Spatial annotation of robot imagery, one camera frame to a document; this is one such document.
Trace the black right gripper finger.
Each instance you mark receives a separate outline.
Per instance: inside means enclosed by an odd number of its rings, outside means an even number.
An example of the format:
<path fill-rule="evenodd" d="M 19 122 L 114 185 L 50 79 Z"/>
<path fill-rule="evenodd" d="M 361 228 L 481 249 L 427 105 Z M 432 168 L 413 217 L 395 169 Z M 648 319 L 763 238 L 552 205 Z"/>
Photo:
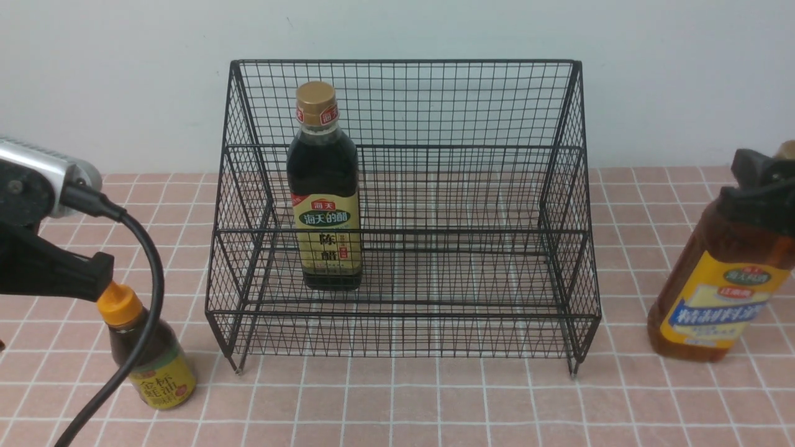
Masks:
<path fill-rule="evenodd" d="M 737 186 L 722 187 L 717 198 L 719 213 L 731 222 L 792 237 L 793 155 L 767 156 L 752 149 L 738 149 L 730 170 Z"/>

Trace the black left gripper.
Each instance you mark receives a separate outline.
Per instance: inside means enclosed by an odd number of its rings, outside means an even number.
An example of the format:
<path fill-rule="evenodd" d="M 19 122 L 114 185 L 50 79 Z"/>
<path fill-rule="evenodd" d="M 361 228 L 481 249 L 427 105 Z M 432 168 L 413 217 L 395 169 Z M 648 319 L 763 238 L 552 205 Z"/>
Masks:
<path fill-rule="evenodd" d="M 44 240 L 39 226 L 56 215 L 61 196 L 89 198 L 96 193 L 68 181 L 54 180 L 34 167 L 2 161 L 2 294 L 70 297 L 97 302 L 110 286 L 114 257 L 97 252 L 78 255 Z"/>

